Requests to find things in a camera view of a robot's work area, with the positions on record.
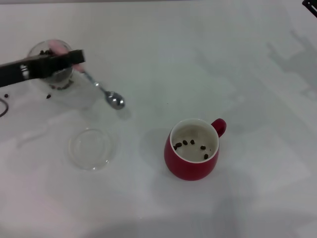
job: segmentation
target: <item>pink object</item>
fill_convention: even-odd
[[[58,42],[57,40],[49,40],[48,42],[50,49],[57,54],[58,56],[60,55],[64,55],[68,53],[68,49],[66,49],[60,42]],[[83,68],[83,66],[81,66],[80,64],[74,64],[73,68],[75,70],[77,70],[78,72],[83,73],[85,70]]]
[[[214,146],[212,155],[209,155],[209,158],[206,160],[199,161],[189,161],[182,158],[173,147],[173,140],[176,137],[176,134],[179,134],[180,131],[184,131],[186,128],[193,126],[199,126],[208,135],[208,141],[211,142]],[[216,166],[218,155],[219,155],[219,138],[224,134],[226,130],[226,122],[223,119],[215,120],[211,125],[200,119],[186,119],[180,121],[176,124],[171,133],[169,134],[164,150],[165,163],[169,170],[180,179],[184,180],[199,180],[206,177]],[[197,150],[197,145],[182,145],[182,146],[192,146],[193,150]]]

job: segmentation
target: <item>spoon handle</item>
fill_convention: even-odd
[[[99,83],[97,83],[94,78],[87,71],[82,72],[88,80],[96,87],[98,87],[106,96],[108,95],[108,91],[106,91]]]

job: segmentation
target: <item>white table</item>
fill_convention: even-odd
[[[317,19],[300,2],[6,5],[0,21],[1,63],[62,39],[127,101],[117,113],[98,100],[87,114],[28,83],[0,89],[10,95],[1,238],[316,236]],[[185,118],[228,123],[219,162],[200,181],[177,179],[163,160]],[[71,125],[85,123],[118,143],[95,173],[65,152]]]

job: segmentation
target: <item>black device corner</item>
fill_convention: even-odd
[[[34,78],[48,78],[55,72],[85,62],[82,50],[60,56],[33,56],[0,65],[0,87]]]
[[[302,4],[317,17],[317,0],[304,0]]]

